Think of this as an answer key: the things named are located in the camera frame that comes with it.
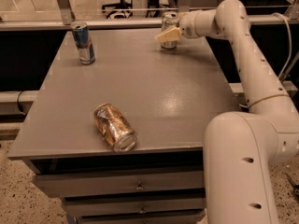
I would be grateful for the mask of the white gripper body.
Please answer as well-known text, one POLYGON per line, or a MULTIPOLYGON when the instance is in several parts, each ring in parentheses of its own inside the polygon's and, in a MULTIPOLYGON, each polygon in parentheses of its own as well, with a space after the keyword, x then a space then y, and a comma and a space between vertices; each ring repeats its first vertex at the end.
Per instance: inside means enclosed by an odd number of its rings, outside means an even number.
POLYGON ((196 17, 198 15, 198 11, 189 12, 186 16, 180 19, 179 29, 182 32, 182 35, 186 38, 193 39, 197 38, 198 34, 196 32, 196 17))

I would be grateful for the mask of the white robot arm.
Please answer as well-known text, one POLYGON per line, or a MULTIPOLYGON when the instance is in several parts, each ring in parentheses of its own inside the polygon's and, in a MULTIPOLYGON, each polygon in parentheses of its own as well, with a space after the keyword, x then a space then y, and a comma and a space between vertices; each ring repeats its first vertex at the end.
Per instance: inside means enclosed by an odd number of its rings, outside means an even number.
POLYGON ((248 106, 218 115, 206 127, 203 160, 208 224, 279 224, 269 174, 298 152, 299 113, 250 34, 239 0, 182 12, 159 42, 209 36, 227 40, 248 106))

